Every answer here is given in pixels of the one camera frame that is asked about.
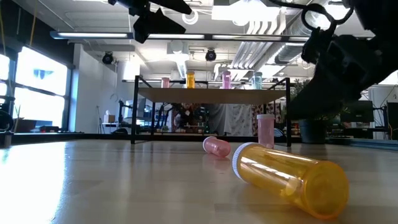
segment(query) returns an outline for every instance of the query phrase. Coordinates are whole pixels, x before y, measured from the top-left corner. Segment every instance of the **box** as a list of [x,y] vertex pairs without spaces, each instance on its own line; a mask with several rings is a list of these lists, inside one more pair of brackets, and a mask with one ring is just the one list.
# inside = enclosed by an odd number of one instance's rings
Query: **box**
[[104,115],[104,123],[113,123],[115,121],[115,115]]

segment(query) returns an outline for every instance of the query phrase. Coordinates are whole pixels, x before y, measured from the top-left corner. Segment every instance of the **yellow bottle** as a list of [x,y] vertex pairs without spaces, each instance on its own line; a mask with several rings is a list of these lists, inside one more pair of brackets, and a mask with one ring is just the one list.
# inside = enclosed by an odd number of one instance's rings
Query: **yellow bottle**
[[195,88],[195,72],[187,72],[187,88]]
[[249,142],[236,150],[232,166],[240,179],[268,189],[319,219],[336,218],[348,200],[349,184],[345,173],[329,161],[317,161]]

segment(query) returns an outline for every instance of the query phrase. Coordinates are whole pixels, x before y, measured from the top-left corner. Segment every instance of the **bottle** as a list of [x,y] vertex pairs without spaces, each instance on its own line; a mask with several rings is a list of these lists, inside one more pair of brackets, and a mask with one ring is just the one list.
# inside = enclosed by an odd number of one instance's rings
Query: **bottle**
[[273,149],[274,148],[274,121],[275,115],[273,114],[259,114],[258,120],[258,136],[259,143],[263,146]]
[[224,90],[231,89],[231,72],[228,71],[223,72],[223,89]]
[[253,90],[261,90],[262,89],[262,73],[254,72],[253,78],[251,80],[251,84]]
[[162,88],[170,88],[170,78],[162,78]]
[[187,72],[187,88],[195,88],[195,72]]
[[329,161],[268,149],[249,142],[235,151],[232,166],[242,180],[279,195],[316,218],[336,218],[349,184],[343,169]]
[[231,145],[226,141],[210,136],[203,141],[203,149],[207,153],[212,153],[218,157],[226,157],[231,152]]

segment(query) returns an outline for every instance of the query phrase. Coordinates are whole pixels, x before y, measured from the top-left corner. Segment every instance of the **black pot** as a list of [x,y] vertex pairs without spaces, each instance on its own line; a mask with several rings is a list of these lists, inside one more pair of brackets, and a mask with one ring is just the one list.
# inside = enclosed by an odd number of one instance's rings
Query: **black pot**
[[326,124],[323,121],[301,120],[301,140],[306,144],[324,144],[326,142]]

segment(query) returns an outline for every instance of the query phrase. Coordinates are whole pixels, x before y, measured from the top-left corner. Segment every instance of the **small pink bottle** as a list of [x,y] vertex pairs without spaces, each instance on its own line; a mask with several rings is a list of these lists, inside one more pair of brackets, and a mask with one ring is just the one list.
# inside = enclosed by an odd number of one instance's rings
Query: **small pink bottle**
[[224,90],[231,89],[231,72],[229,71],[223,72],[223,89]]
[[273,149],[274,148],[274,121],[275,115],[273,114],[259,114],[257,115],[259,123],[258,136],[259,143],[263,146]]
[[170,78],[162,78],[162,88],[170,88]]
[[226,141],[210,136],[203,141],[203,149],[218,157],[226,157],[231,152],[231,145]]

